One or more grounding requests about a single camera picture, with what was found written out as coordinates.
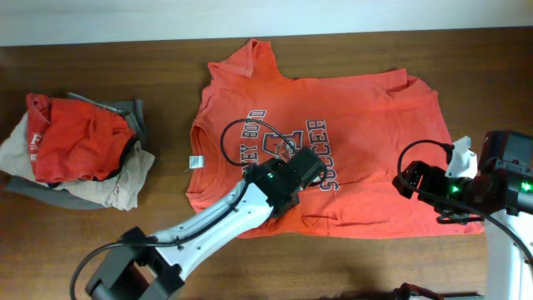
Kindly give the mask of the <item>orange soccer t-shirt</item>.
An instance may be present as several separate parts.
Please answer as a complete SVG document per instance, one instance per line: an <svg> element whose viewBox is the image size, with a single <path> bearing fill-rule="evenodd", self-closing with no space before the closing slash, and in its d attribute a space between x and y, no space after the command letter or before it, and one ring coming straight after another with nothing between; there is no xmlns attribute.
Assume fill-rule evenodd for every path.
<svg viewBox="0 0 533 300"><path fill-rule="evenodd" d="M326 180L309 187L285 216L251 238L303 233L339 238L416 238L479 234L478 222L439 224L433 207L403 198L392 179L399 165L446 166L451 140L438 93L404 69L334 78L284 77L268 42L251 40L221 62L191 130L204 159L187 198L201 211L242 178L247 163L288 159L307 147L326 164Z"/></svg>

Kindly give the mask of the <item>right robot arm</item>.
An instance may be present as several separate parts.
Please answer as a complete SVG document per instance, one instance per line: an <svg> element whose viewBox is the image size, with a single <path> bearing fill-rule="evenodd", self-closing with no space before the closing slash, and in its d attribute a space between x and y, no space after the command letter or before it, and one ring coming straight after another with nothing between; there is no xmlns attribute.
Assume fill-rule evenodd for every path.
<svg viewBox="0 0 533 300"><path fill-rule="evenodd" d="M399 165L392 184L437 212L439 224L483 222L488 247L484 299L532 297L532 138L491 131L482 152L469 137L440 143L447 168L413 161Z"/></svg>

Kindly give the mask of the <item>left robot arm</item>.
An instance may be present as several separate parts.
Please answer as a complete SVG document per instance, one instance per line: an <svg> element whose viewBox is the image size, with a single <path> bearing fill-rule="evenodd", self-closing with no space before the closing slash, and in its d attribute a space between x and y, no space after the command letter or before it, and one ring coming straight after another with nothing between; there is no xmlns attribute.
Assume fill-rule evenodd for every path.
<svg viewBox="0 0 533 300"><path fill-rule="evenodd" d="M232 239L287 213L319 183L324 162L303 147L287 162L247 166L223 198L174 227L146 235L133 227L97 249L107 255L85 286L91 299L175 299L187 277Z"/></svg>

